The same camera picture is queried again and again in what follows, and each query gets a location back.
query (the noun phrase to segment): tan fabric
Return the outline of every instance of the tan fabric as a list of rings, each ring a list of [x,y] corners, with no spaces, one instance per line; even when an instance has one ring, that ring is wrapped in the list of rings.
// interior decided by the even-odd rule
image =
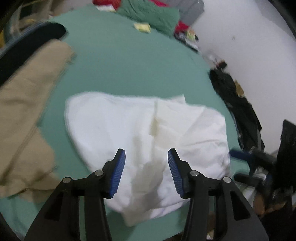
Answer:
[[[0,33],[0,48],[2,48],[5,45],[4,41],[4,30]]]
[[[0,88],[0,196],[23,192],[40,201],[59,180],[54,152],[36,123],[74,52],[59,40],[42,46]]]

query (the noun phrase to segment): white wall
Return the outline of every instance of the white wall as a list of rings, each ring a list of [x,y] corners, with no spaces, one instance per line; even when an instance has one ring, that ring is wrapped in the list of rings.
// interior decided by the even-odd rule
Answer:
[[[203,0],[193,24],[202,52],[228,64],[262,125],[265,150],[278,149],[282,122],[296,123],[296,41],[267,0]]]

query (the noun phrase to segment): bed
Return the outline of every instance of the bed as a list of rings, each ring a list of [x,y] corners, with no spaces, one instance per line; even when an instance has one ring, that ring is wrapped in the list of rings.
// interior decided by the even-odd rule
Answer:
[[[209,80],[209,66],[202,56],[174,38],[152,29],[150,34],[133,28],[126,17],[100,12],[95,6],[58,16],[69,34],[64,39],[77,56],[57,84],[39,121],[42,135],[55,151],[59,178],[89,174],[65,130],[64,109],[69,96],[83,91],[115,95],[159,96],[184,94],[186,102],[215,108],[225,116],[229,148],[239,147],[234,121]],[[247,166],[231,160],[232,173]],[[17,196],[0,199],[0,212],[10,227],[24,236],[43,203]],[[107,208],[114,241],[161,241],[181,232],[188,205],[161,218],[126,227],[121,214]],[[81,240],[85,240],[83,231]]]

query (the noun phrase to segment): white cloth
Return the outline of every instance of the white cloth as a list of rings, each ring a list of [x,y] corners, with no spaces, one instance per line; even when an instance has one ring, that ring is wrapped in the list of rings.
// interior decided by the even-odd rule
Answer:
[[[96,8],[100,11],[106,11],[106,12],[116,12],[116,10],[114,9],[113,5],[112,4],[109,4],[109,5],[100,5],[100,6],[97,6],[96,5]]]
[[[106,204],[122,213],[127,226],[161,217],[186,200],[177,194],[168,150],[207,177],[229,174],[224,117],[211,108],[188,105],[184,96],[112,96],[85,92],[66,102],[66,127],[78,153],[93,172],[118,148],[126,164],[117,193]]]

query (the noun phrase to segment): yellow paper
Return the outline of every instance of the yellow paper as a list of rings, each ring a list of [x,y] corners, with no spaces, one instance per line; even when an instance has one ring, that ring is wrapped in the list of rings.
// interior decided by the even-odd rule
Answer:
[[[133,25],[141,32],[151,33],[151,28],[148,23],[134,23]]]
[[[192,28],[187,29],[186,37],[191,41],[195,41],[195,32],[194,32],[194,30]]]

